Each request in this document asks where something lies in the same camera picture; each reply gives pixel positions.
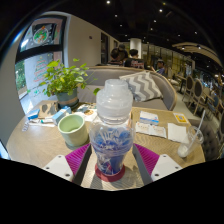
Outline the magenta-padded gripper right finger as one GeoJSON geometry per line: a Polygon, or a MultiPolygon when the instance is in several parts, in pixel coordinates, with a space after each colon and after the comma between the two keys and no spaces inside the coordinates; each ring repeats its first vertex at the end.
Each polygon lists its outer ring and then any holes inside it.
{"type": "Polygon", "coordinates": [[[167,154],[158,155],[138,144],[133,144],[132,154],[137,162],[145,185],[182,169],[167,154]]]}

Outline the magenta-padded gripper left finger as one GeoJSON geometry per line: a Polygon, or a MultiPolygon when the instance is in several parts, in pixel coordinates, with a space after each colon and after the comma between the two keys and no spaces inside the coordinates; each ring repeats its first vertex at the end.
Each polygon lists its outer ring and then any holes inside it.
{"type": "Polygon", "coordinates": [[[76,185],[81,185],[91,154],[91,145],[86,144],[66,156],[57,155],[43,167],[43,170],[69,182],[73,182],[76,185]]]}

